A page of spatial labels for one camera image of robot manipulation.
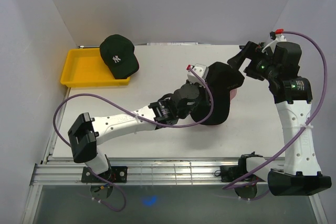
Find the black baseball cap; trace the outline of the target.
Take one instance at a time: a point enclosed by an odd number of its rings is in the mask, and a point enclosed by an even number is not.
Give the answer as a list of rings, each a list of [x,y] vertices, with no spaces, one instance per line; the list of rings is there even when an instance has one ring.
[[[201,125],[224,123],[230,111],[231,93],[242,86],[244,76],[230,65],[215,62],[210,66],[189,65],[191,118]]]

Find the pink baseball cap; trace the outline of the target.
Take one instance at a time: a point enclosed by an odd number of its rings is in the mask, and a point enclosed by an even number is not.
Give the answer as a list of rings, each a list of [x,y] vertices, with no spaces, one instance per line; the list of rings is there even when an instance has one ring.
[[[215,125],[220,125],[222,123],[224,123],[228,116],[229,116],[229,112],[230,112],[230,103],[232,101],[232,99],[236,96],[237,94],[237,90],[233,89],[233,90],[217,90],[216,91],[217,95],[217,102],[218,102],[218,107],[216,109],[217,112],[217,122],[203,122],[203,125],[208,125],[208,126],[215,126]]]

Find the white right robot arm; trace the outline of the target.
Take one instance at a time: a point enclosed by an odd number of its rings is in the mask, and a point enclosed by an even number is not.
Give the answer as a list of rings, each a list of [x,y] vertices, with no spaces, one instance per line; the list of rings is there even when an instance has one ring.
[[[316,113],[311,112],[310,82],[298,75],[301,54],[300,46],[292,42],[262,47],[249,41],[228,60],[237,70],[245,59],[250,59],[245,74],[268,81],[285,145],[270,159],[255,153],[241,156],[238,178],[227,188],[254,176],[267,182],[274,196],[311,196],[332,186],[331,177],[323,175],[314,151],[311,121]]]

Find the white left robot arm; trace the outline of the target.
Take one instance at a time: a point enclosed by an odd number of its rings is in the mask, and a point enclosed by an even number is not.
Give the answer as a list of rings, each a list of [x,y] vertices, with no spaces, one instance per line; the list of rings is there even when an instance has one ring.
[[[98,181],[105,182],[111,177],[111,168],[108,158],[98,149],[100,144],[131,133],[178,127],[180,119],[201,105],[212,106],[210,93],[198,83],[187,82],[173,93],[130,113],[103,117],[82,113],[68,131],[73,161],[86,164]]]

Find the dark green NY cap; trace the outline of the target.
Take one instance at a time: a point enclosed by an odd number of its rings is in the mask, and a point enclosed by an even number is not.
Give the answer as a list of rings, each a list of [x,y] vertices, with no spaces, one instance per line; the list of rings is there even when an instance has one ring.
[[[101,43],[99,51],[104,64],[115,79],[126,79],[140,68],[134,54],[135,46],[124,36],[110,35]]]

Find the yellow plastic tray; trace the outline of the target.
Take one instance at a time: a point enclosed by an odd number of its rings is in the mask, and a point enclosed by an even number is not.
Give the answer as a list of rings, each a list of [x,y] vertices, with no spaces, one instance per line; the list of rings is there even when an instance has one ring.
[[[130,78],[115,79],[101,59],[99,48],[68,51],[60,83],[69,88],[127,86]]]

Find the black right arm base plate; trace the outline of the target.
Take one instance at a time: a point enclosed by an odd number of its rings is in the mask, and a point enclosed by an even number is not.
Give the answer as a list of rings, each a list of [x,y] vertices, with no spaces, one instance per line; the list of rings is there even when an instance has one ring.
[[[241,168],[238,165],[227,166],[221,165],[218,170],[214,172],[215,177],[220,177],[221,182],[232,182],[237,178],[247,173],[245,168]]]

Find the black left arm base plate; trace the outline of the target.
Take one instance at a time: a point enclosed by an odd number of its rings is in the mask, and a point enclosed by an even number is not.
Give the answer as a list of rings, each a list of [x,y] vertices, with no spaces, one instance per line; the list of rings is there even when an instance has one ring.
[[[112,166],[108,171],[99,174],[98,176],[103,178],[97,178],[88,167],[84,167],[81,175],[82,183],[103,183],[105,180],[108,180],[112,183],[126,183],[128,175],[127,166]]]

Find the aluminium front rail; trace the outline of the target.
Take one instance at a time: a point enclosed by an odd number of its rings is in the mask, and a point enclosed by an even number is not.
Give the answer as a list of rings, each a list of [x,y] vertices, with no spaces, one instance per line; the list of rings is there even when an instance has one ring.
[[[134,159],[111,158],[113,166],[128,168],[126,186],[224,185],[215,172],[238,164],[238,158]],[[83,164],[69,160],[47,161],[34,167],[31,185],[84,185]]]

